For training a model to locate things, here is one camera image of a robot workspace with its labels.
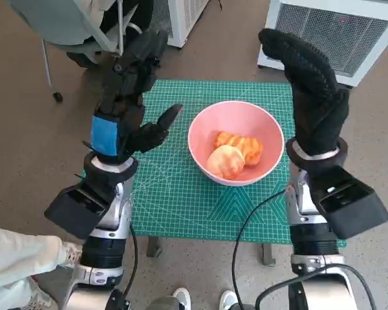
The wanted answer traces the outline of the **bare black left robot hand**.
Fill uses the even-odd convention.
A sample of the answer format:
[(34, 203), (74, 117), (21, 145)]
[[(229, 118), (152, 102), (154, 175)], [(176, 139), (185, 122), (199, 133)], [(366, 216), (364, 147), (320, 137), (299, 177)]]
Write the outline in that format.
[(92, 117), (90, 148), (104, 163), (122, 163), (134, 152), (161, 145), (183, 109), (174, 104), (156, 123), (143, 123), (143, 95), (156, 81), (156, 70), (167, 47), (165, 31), (147, 30), (117, 58), (105, 74), (102, 96)]

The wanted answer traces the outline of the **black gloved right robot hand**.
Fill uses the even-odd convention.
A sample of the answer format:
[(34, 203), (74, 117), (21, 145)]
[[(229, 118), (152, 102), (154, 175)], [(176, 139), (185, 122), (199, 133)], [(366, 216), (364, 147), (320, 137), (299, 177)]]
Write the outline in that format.
[(293, 34), (264, 28), (258, 38), (263, 53), (284, 66), (301, 149), (309, 156), (336, 150), (349, 115), (349, 90), (337, 82), (328, 57)]

